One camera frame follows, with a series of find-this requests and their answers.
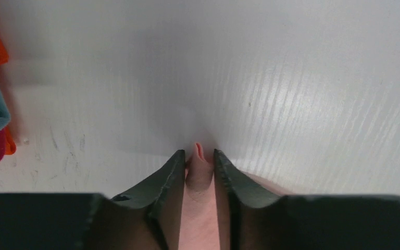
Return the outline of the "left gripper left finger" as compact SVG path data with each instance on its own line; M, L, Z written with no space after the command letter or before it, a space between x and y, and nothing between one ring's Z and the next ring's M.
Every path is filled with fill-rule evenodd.
M0 193L0 249L177 249L185 151L107 198L99 193Z

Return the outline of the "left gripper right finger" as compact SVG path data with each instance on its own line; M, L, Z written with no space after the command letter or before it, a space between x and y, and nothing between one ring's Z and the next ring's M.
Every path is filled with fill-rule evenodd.
M214 165L221 249L400 249L400 196L278 195Z

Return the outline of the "salmon pink t-shirt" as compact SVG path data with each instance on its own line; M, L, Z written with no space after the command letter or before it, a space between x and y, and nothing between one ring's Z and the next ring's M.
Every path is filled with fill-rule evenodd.
M186 161L178 249L230 249L230 237L219 230L213 154L193 145Z

